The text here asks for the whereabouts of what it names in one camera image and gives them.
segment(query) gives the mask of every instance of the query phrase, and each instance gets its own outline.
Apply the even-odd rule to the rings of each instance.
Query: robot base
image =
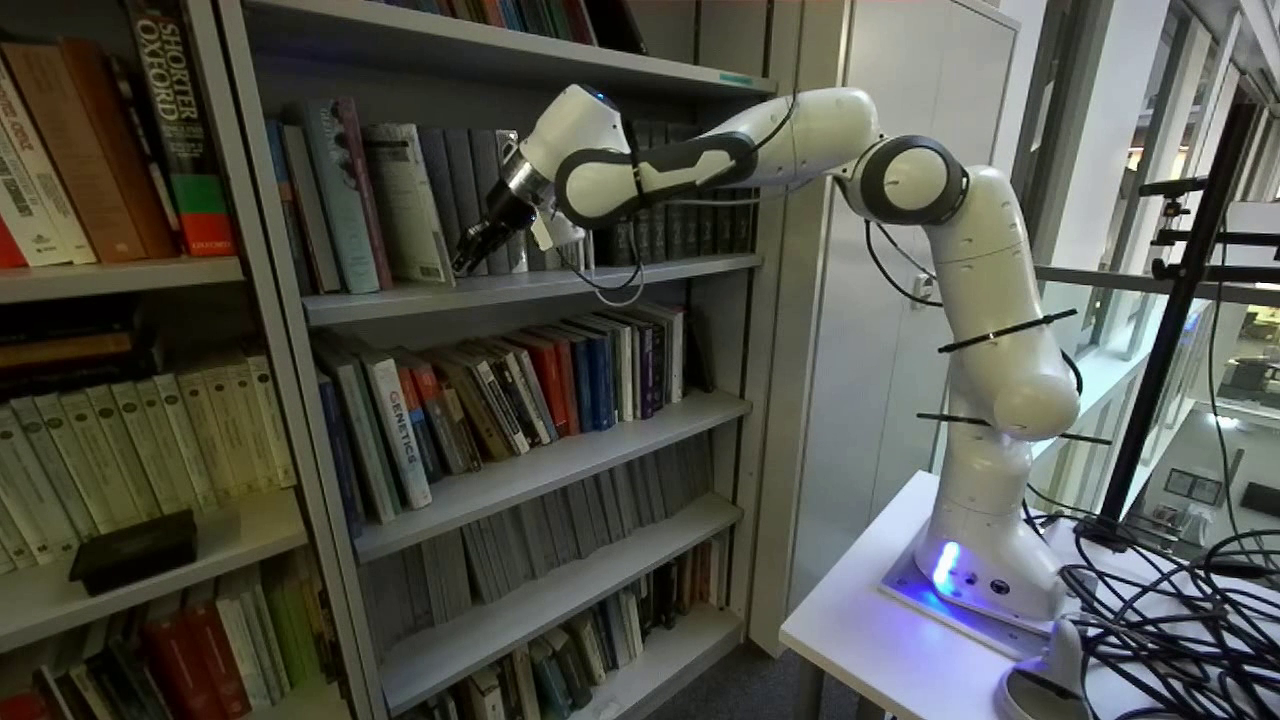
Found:
[[[896,596],[899,603],[988,645],[1001,656],[1041,656],[1050,649],[1050,634],[1044,630],[1030,630],[1030,626],[1008,626],[998,616],[981,616],[971,610],[947,603],[933,579],[918,568],[912,557],[918,545],[903,545],[899,560],[883,572],[883,591]]]

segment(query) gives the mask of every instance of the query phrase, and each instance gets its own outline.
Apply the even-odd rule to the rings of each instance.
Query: white table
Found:
[[[785,619],[785,649],[891,715],[998,715],[1008,656],[882,587],[933,495],[936,475],[918,474]]]

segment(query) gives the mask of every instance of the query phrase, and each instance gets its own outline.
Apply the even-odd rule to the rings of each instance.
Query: blue light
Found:
[[[962,545],[943,545],[943,551],[933,565],[933,587],[947,591],[956,565],[962,565]]]

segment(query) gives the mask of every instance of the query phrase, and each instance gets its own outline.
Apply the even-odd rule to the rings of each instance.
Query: robotic arm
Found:
[[[875,103],[855,88],[763,100],[690,143],[632,156],[622,115],[573,84],[506,160],[506,185],[457,264],[478,267],[520,228],[557,247],[638,204],[823,175],[861,215],[930,232],[956,335],[943,346],[947,414],[971,424],[947,431],[940,495],[912,560],[947,603],[1044,630],[1062,579],[1044,541],[1020,523],[1020,495],[1034,444],[1078,419],[1078,389],[1041,311],[1020,204],[998,168],[966,168],[925,138],[883,140]]]

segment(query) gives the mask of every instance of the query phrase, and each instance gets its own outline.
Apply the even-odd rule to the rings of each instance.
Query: shelf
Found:
[[[241,286],[241,258],[0,273],[0,304]]]
[[[70,560],[0,578],[0,656],[40,637],[103,619],[111,614],[173,596],[181,587],[310,545],[310,529],[293,491],[252,495],[237,513],[210,519],[195,531],[195,565],[148,578],[103,596],[86,596],[86,587],[70,579]]]
[[[679,693],[679,682],[700,677],[710,665],[729,656],[742,645],[746,630],[725,614],[690,614],[678,630],[655,630],[643,642],[643,656],[622,672],[608,672],[604,683],[594,687],[594,703],[573,711],[573,720],[590,715],[643,715],[670,693]]]
[[[393,715],[463,682],[490,661],[500,661],[520,642],[541,637],[569,616],[594,610],[628,579],[662,568],[665,560],[713,541],[737,523],[737,510],[722,495],[704,495],[665,523],[642,529],[622,545],[597,548],[594,557],[565,565],[497,603],[474,610],[467,616],[415,634],[390,649],[379,677]]]
[[[760,76],[632,57],[374,0],[246,0],[256,53],[324,66],[460,71],[520,84],[597,84],[638,94],[769,96]]]
[[[696,280],[696,275],[725,275],[725,273],[748,273],[760,258],[700,258],[700,260],[673,260],[673,264],[647,264],[643,286],[673,286],[673,280]],[[632,267],[600,267],[594,273],[597,286],[622,288],[632,275]],[[586,296],[594,294],[573,273],[528,273],[528,275],[474,275],[457,288],[393,288],[378,296],[310,296],[310,326],[311,329],[337,329],[337,326],[370,326],[370,319],[395,319],[395,315],[424,315],[424,311],[463,311],[463,309],[491,309],[491,304],[528,304],[528,299],[551,299],[551,296]]]
[[[748,404],[737,397],[686,397],[686,404],[673,404],[651,419],[622,424],[611,431],[565,436],[528,458],[490,466],[467,475],[447,475],[432,486],[435,499],[427,510],[405,513],[393,523],[364,529],[355,536],[355,557],[364,565],[393,557],[402,548],[424,545],[432,536],[463,529],[500,510],[525,506],[533,495],[557,491],[565,486],[578,486],[624,462],[638,462],[678,442],[733,424],[746,414]]]

